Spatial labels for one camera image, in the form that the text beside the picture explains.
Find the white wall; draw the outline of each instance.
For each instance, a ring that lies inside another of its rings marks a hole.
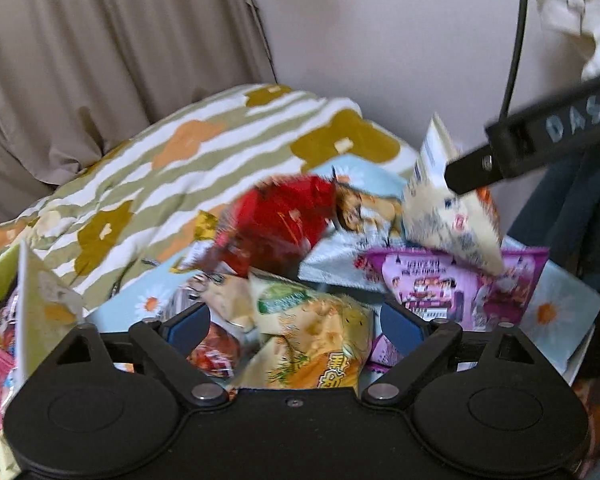
[[[434,111],[465,150],[502,102],[518,0],[256,0],[280,82],[346,95],[416,148]],[[534,0],[513,107],[579,79],[571,45],[542,31]],[[504,227],[539,176],[496,186]]]

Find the screw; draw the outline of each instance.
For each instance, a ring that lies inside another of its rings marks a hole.
[[[397,386],[389,383],[376,383],[372,384],[366,389],[369,396],[377,400],[389,400],[393,399],[400,393]]]
[[[491,171],[493,169],[493,158],[491,155],[485,155],[482,158],[482,168],[484,171]]]
[[[191,395],[199,400],[217,399],[224,393],[224,388],[215,383],[203,383],[194,386]]]

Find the beige curtain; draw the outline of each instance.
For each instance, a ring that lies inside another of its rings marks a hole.
[[[184,105],[273,79],[250,0],[0,0],[0,221]]]

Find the floral blanket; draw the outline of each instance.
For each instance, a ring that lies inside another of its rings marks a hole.
[[[397,174],[414,151],[365,121],[358,105],[281,85],[240,86],[189,105],[123,142],[75,180],[0,225],[0,255],[26,239],[93,310],[193,239],[196,214],[218,214],[277,173],[342,153]]]

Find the green label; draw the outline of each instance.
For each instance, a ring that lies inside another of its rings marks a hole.
[[[268,286],[258,298],[258,312],[261,314],[277,314],[310,299],[311,297],[303,286],[275,283]]]

